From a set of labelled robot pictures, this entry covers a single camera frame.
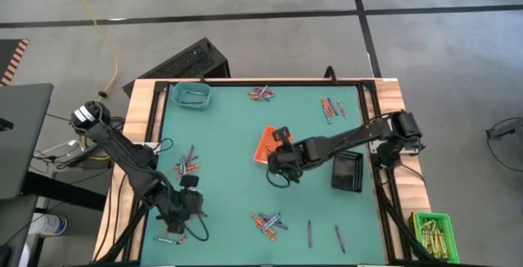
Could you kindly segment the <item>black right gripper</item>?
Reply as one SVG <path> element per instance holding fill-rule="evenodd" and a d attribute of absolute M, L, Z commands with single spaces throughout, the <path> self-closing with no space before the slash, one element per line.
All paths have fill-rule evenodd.
<path fill-rule="evenodd" d="M 276 174 L 284 171 L 297 171 L 296 183 L 300 183 L 303 172 L 313 167 L 313 139 L 305 139 L 297 143 L 283 143 L 268 156 L 268 171 Z M 287 174 L 293 181 L 293 175 Z"/>

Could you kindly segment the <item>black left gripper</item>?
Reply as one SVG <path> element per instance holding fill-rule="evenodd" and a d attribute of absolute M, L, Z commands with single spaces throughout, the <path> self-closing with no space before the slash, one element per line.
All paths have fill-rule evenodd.
<path fill-rule="evenodd" d="M 192 216 L 203 215 L 203 195 L 192 189 L 172 192 L 168 198 L 165 220 L 170 234 L 185 233 L 185 221 Z"/>

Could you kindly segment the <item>green plastic basket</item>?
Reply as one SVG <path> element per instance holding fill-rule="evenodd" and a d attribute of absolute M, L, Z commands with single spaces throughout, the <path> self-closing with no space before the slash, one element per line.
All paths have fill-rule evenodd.
<path fill-rule="evenodd" d="M 430 222 L 436 223 L 436 230 L 439 229 L 445 239 L 445 245 L 447 249 L 448 256 L 442 257 L 440 253 L 439 240 L 437 239 L 437 247 L 439 253 L 439 260 L 444 260 L 447 263 L 457 264 L 460 262 L 456 242 L 454 240 L 454 232 L 451 224 L 451 219 L 448 214 L 437 213 L 437 212 L 423 212 L 416 211 L 411 214 L 410 217 L 412 221 L 414 235 L 417 240 L 422 244 L 422 231 L 421 225 L 424 221 L 429 220 Z"/>

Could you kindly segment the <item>teal table mat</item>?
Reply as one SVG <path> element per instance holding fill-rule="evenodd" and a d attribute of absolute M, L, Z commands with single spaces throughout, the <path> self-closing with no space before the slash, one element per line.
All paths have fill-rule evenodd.
<path fill-rule="evenodd" d="M 248 87 L 214 87 L 205 110 L 168 102 L 162 138 L 167 150 L 158 169 L 171 182 L 174 167 L 190 146 L 199 157 L 198 189 L 203 219 L 192 218 L 190 234 L 180 245 L 154 241 L 164 233 L 158 212 L 149 214 L 141 263 L 144 266 L 186 265 L 344 265 L 381 264 L 386 259 L 370 171 L 360 193 L 331 187 L 333 164 L 303 174 L 299 184 L 286 185 L 267 176 L 266 166 L 253 160 L 266 126 L 287 127 L 295 140 L 334 136 L 361 123 L 354 87 L 277 87 L 270 101 L 250 100 Z M 327 123 L 321 98 L 330 97 L 338 116 Z M 344 118 L 337 106 L 340 100 Z M 288 229 L 271 227 L 272 242 L 249 213 L 280 214 Z M 307 246 L 307 221 L 313 247 Z M 338 225 L 343 254 L 334 230 Z"/>

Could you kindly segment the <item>white bottle with blue label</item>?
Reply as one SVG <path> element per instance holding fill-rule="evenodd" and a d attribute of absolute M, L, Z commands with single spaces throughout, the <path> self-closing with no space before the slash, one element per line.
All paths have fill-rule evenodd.
<path fill-rule="evenodd" d="M 29 225 L 29 234 L 59 236 L 65 232 L 67 224 L 68 222 L 63 216 L 34 213 Z"/>

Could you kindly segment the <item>black plastic basket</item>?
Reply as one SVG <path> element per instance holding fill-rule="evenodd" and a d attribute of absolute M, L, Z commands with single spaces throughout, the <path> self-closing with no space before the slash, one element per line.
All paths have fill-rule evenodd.
<path fill-rule="evenodd" d="M 353 151 L 342 151 L 333 158 L 331 187 L 343 191 L 362 191 L 363 154 Z"/>

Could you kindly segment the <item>black perforated computer case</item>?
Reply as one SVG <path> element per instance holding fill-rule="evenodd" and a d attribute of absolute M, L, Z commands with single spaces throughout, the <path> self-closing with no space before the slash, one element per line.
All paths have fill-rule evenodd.
<path fill-rule="evenodd" d="M 202 38 L 175 54 L 138 79 L 148 78 L 230 78 L 228 59 Z"/>

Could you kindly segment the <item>black desk base bar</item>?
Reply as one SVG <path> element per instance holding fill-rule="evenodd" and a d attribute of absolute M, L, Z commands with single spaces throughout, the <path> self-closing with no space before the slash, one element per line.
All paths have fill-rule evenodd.
<path fill-rule="evenodd" d="M 106 202 L 105 195 L 33 172 L 26 174 L 20 195 L 35 195 L 98 211 L 104 210 Z"/>

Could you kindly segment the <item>grey desk surface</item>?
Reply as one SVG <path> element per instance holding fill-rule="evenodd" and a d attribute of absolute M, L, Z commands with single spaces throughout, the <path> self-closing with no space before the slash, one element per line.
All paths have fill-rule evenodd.
<path fill-rule="evenodd" d="M 38 198 L 0 200 L 0 267 L 17 267 Z"/>
<path fill-rule="evenodd" d="M 52 91 L 50 83 L 0 87 L 0 200 L 32 191 L 29 165 Z"/>

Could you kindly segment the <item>teal plastic bin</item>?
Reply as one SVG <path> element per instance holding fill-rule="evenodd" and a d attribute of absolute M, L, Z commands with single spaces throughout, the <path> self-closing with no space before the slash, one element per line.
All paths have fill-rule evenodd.
<path fill-rule="evenodd" d="M 198 91 L 208 93 L 207 96 L 194 96 L 187 94 L 186 91 Z M 187 109 L 207 109 L 211 101 L 211 87 L 204 83 L 179 82 L 174 86 L 172 100 L 183 108 Z M 202 101 L 201 105 L 184 105 L 182 101 Z"/>

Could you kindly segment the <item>orange striped floor mat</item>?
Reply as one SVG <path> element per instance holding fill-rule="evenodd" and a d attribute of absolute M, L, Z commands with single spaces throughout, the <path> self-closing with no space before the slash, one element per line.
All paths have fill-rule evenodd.
<path fill-rule="evenodd" d="M 10 86 L 29 46 L 29 40 L 0 39 L 0 87 Z"/>

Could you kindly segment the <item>orange plastic basket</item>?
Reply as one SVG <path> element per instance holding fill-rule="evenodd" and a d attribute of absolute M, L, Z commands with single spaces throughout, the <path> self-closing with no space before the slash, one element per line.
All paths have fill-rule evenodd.
<path fill-rule="evenodd" d="M 283 144 L 282 140 L 275 140 L 275 138 L 273 137 L 273 133 L 275 131 L 276 129 L 273 126 L 265 127 L 261 135 L 261 139 L 258 142 L 255 154 L 253 156 L 253 160 L 255 162 L 267 165 L 268 156 L 270 155 L 270 153 L 275 151 L 280 145 Z"/>

